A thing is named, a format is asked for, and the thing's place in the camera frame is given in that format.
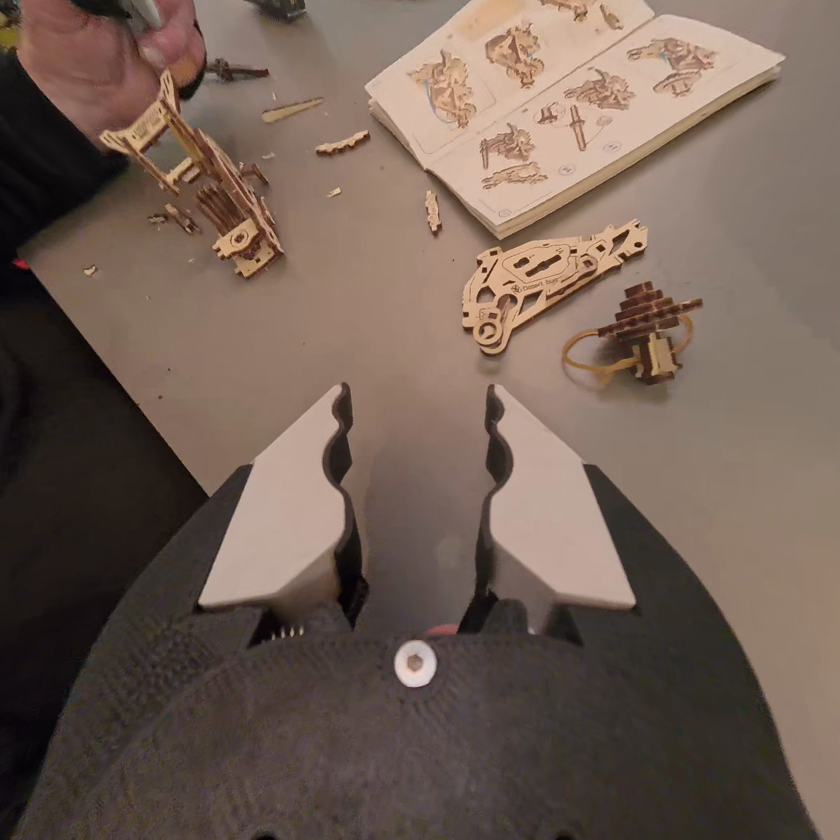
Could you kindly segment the person's left forearm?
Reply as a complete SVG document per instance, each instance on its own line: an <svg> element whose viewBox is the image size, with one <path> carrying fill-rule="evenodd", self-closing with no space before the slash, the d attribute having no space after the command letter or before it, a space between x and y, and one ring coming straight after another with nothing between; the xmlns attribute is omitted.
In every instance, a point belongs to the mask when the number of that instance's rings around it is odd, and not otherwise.
<svg viewBox="0 0 840 840"><path fill-rule="evenodd" d="M93 198L128 168L77 129L14 54L1 58L1 258Z"/></svg>

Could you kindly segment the dark wooden axle rod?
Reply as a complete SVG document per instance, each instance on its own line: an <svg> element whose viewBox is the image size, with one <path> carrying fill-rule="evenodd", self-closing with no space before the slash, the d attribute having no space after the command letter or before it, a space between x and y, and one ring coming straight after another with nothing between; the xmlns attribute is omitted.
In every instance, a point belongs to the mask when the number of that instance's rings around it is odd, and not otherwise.
<svg viewBox="0 0 840 840"><path fill-rule="evenodd" d="M221 57L208 61L206 72L215 75L219 81L225 83L267 78L270 75L266 68L232 65Z"/></svg>

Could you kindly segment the wooden buggy model frame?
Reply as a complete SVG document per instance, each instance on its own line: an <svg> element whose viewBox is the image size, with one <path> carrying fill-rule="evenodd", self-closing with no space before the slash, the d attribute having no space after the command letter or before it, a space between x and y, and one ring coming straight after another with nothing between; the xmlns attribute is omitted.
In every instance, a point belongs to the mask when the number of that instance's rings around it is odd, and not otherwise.
<svg viewBox="0 0 840 840"><path fill-rule="evenodd" d="M166 134L184 152L169 171L149 155ZM268 187L264 173L257 164L234 162L211 137L185 121L169 70L161 74L152 104L128 127L105 130L99 140L109 151L131 159L171 196L178 197L184 183L194 185L193 203L217 232L213 252L221 260L232 260L243 279L255 277L284 255L275 219L253 184Z"/></svg>

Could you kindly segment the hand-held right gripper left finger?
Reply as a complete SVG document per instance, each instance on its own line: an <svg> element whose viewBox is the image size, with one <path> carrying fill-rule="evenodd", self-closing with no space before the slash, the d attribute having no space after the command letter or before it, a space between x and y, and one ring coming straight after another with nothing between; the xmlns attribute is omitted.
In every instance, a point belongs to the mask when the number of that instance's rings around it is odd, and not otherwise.
<svg viewBox="0 0 840 840"><path fill-rule="evenodd" d="M361 539L342 486L352 425L350 387L340 383L255 458L199 607L264 607L280 624L302 624L327 602L358 612Z"/></svg>

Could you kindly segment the open instruction booklet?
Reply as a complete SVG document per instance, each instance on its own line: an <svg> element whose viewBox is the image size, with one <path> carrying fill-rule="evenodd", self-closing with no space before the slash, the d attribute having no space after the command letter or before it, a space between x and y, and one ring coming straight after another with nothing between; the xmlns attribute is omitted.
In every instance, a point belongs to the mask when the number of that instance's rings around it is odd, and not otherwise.
<svg viewBox="0 0 840 840"><path fill-rule="evenodd" d="M642 1L469 2L365 87L498 239L780 73L784 56Z"/></svg>

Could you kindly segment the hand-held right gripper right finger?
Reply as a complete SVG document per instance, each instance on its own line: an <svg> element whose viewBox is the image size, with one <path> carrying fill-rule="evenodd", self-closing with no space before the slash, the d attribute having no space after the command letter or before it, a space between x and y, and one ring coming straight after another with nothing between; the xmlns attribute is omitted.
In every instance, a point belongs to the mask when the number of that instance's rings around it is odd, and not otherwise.
<svg viewBox="0 0 840 840"><path fill-rule="evenodd" d="M634 590L585 462L502 385L489 385L477 591L521 603L540 633L557 607L629 612Z"/></svg>

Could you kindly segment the wooden stepped gear stack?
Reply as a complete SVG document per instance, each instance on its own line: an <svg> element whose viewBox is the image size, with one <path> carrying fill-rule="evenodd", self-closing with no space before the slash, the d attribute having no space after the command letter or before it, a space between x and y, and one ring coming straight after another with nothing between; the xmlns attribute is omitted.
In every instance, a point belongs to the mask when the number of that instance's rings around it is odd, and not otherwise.
<svg viewBox="0 0 840 840"><path fill-rule="evenodd" d="M596 336L629 349L634 375L642 383L673 381L682 367L679 356L694 337L690 315L704 301L675 301L649 281L625 289L624 295L614 321L599 328Z"/></svg>

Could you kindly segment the wooden buggy side panel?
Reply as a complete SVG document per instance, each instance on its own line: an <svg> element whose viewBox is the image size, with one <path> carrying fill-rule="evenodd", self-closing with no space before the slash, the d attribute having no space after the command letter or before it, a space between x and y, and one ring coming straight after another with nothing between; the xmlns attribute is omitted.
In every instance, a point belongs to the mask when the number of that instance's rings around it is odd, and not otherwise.
<svg viewBox="0 0 840 840"><path fill-rule="evenodd" d="M588 238L533 240L478 255L463 293L463 328L488 357L502 354L512 334L570 299L648 246L648 228L633 220Z"/></svg>

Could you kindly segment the thin wooden wedge stick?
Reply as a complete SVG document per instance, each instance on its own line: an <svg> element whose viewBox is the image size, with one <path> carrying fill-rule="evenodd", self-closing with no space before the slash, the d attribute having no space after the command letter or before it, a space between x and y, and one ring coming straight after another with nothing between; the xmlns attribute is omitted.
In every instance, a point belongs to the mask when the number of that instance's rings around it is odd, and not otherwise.
<svg viewBox="0 0 840 840"><path fill-rule="evenodd" d="M272 108L261 113L262 122L265 124L272 124L296 116L321 106L324 102L323 97L309 98L301 101L288 102L275 105Z"/></svg>

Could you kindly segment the person's left hand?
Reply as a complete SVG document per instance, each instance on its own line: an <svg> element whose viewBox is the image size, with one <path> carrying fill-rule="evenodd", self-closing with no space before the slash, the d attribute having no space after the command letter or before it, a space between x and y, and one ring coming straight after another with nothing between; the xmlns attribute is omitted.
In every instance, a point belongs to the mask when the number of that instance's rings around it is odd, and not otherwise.
<svg viewBox="0 0 840 840"><path fill-rule="evenodd" d="M129 127L157 98L160 77L191 92L207 50L193 1L153 2L161 26L134 34L66 1L21 2L17 58L48 100L94 145Z"/></svg>

